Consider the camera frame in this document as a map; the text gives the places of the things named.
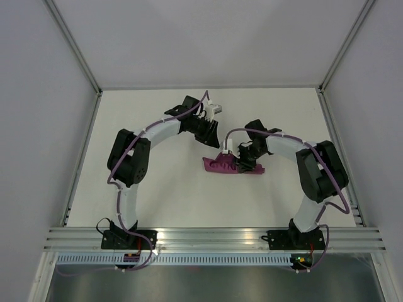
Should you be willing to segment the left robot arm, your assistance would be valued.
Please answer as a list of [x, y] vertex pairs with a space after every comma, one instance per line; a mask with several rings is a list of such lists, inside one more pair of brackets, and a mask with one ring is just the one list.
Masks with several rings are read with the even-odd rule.
[[183, 132], [194, 135], [197, 142], [219, 148], [218, 122], [215, 115], [222, 111], [208, 94], [201, 100], [186, 96], [184, 101], [167, 111], [151, 125], [139, 130], [121, 129], [115, 138], [107, 161], [110, 175], [107, 183], [117, 190], [116, 217], [102, 232], [103, 250], [153, 250], [157, 233], [139, 230], [137, 193], [149, 167], [150, 151], [166, 139]]

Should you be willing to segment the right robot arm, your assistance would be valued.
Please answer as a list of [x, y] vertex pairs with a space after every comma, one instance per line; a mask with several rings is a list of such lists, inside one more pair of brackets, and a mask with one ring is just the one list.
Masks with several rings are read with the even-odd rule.
[[281, 155], [296, 163], [304, 193], [297, 214], [287, 230], [272, 230], [261, 238], [270, 250], [324, 250], [326, 241], [319, 221], [333, 196], [341, 196], [348, 175], [334, 144], [329, 140], [309, 143], [281, 129], [266, 129], [260, 120], [249, 122], [244, 129], [249, 145], [238, 147], [236, 167], [239, 172], [256, 172], [257, 160], [268, 155]]

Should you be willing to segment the purple cloth napkin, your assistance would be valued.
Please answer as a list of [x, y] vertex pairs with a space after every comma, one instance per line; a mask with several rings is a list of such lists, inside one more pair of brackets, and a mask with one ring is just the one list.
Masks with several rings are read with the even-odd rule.
[[233, 154], [219, 153], [215, 159], [208, 157], [202, 158], [204, 169], [207, 172], [219, 174], [256, 174], [265, 173], [265, 168], [261, 164], [254, 167], [246, 167], [239, 162], [239, 159]]

